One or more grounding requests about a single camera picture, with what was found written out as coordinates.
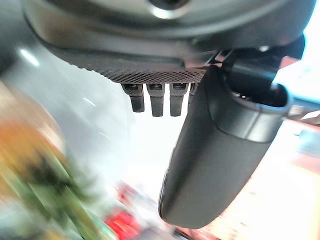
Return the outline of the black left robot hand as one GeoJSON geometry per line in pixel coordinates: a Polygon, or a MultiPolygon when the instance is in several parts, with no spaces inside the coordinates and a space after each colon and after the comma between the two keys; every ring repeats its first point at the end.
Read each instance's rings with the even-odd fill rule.
{"type": "Polygon", "coordinates": [[[274,79],[301,59],[314,0],[27,0],[25,19],[55,56],[122,86],[132,109],[187,115],[158,212],[198,229],[247,183],[294,103],[274,79]]]}

